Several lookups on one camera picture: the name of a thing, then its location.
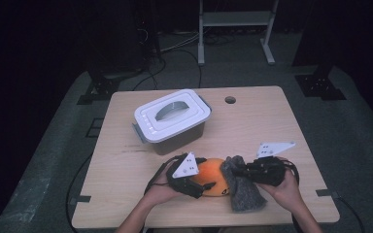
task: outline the plastic container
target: plastic container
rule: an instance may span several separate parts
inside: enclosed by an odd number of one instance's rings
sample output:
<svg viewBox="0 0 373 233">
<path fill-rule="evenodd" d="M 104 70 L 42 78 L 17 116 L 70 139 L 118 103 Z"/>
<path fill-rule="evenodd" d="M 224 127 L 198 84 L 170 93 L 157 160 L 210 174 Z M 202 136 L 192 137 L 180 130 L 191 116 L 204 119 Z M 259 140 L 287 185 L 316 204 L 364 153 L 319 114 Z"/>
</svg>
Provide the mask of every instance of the plastic container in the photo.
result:
<svg viewBox="0 0 373 233">
<path fill-rule="evenodd" d="M 191 89 L 183 89 L 136 109 L 135 131 L 143 143 L 164 155 L 200 138 L 210 106 Z"/>
</svg>

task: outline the container lid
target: container lid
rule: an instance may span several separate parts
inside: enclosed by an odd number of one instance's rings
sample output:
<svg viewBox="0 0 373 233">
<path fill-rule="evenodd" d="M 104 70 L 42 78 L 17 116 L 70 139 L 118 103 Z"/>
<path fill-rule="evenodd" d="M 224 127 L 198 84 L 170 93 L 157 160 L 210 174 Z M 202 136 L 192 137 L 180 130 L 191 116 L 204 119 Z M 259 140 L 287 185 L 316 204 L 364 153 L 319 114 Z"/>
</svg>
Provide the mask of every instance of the container lid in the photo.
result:
<svg viewBox="0 0 373 233">
<path fill-rule="evenodd" d="M 191 89 L 183 89 L 136 109 L 135 119 L 150 143 L 159 143 L 204 122 L 210 107 Z"/>
</svg>

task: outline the white triangular marker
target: white triangular marker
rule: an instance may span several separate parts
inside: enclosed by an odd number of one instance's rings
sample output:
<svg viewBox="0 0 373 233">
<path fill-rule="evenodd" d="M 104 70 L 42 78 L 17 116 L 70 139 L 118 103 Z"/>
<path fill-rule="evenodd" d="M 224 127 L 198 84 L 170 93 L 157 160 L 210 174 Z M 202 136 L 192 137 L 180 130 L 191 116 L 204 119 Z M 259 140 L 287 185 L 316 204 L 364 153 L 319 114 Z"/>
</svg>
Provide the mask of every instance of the white triangular marker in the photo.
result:
<svg viewBox="0 0 373 233">
<path fill-rule="evenodd" d="M 188 177 L 188 176 L 194 176 L 199 173 L 198 165 L 196 164 L 195 160 L 195 154 L 193 152 L 190 152 L 184 161 L 180 164 L 178 169 L 172 174 L 172 177 L 174 179 L 176 178 L 182 178 L 182 177 Z"/>
<path fill-rule="evenodd" d="M 261 143 L 258 152 L 256 153 L 257 158 L 267 157 L 276 155 L 284 150 L 288 150 L 295 146 L 295 142 L 290 143 Z"/>
</svg>

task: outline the orange object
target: orange object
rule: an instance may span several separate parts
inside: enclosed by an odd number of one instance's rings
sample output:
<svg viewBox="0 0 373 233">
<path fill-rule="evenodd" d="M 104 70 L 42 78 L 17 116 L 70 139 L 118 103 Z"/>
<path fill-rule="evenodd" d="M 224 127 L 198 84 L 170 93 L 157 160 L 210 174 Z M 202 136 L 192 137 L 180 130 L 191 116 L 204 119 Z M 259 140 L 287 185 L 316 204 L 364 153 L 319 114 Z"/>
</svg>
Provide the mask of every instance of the orange object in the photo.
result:
<svg viewBox="0 0 373 233">
<path fill-rule="evenodd" d="M 220 165 L 224 162 L 220 158 L 208 158 L 207 161 L 198 164 L 199 174 L 191 178 L 192 181 L 204 185 L 216 183 L 209 190 L 205 190 L 204 196 L 223 196 L 229 193 L 228 184 L 220 171 Z"/>
</svg>

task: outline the gray floor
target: gray floor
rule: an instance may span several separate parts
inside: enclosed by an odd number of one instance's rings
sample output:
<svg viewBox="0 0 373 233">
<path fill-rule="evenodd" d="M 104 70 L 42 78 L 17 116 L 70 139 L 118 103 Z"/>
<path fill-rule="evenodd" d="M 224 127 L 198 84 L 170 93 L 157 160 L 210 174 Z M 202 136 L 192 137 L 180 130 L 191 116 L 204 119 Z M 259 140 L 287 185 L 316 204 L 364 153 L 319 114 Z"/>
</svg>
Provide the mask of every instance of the gray floor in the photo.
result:
<svg viewBox="0 0 373 233">
<path fill-rule="evenodd" d="M 259 44 L 261 35 L 235 36 L 234 42 L 206 47 L 206 64 L 201 67 L 201 88 L 278 85 L 286 94 L 306 141 L 332 191 L 337 191 L 359 214 L 367 232 L 373 232 L 373 113 L 356 90 L 352 79 L 334 68 L 329 77 L 347 100 L 323 101 L 304 97 L 294 76 L 311 74 L 315 67 L 291 67 L 301 34 L 272 35 L 270 46 L 276 64 L 266 63 Z M 185 37 L 161 36 L 163 48 Z M 182 50 L 196 56 L 196 46 Z M 185 51 L 163 54 L 166 66 L 155 75 L 158 89 L 197 88 L 199 68 Z M 153 60 L 151 72 L 163 63 Z M 132 88 L 149 74 L 121 83 L 119 91 Z M 80 166 L 93 151 L 96 138 L 86 137 L 92 121 L 103 117 L 108 101 L 77 105 L 89 85 L 87 73 L 77 77 L 54 116 L 41 144 L 25 171 L 12 201 L 0 217 L 0 232 L 72 232 L 65 212 L 68 188 Z M 154 89 L 147 80 L 137 90 Z M 71 197 L 79 195 L 87 169 L 71 186 Z M 324 224 L 326 232 L 359 232 L 354 215 L 335 201 L 341 218 Z M 79 230 L 112 232 L 113 229 Z M 292 226 L 274 226 L 274 232 L 295 232 Z"/>
</svg>

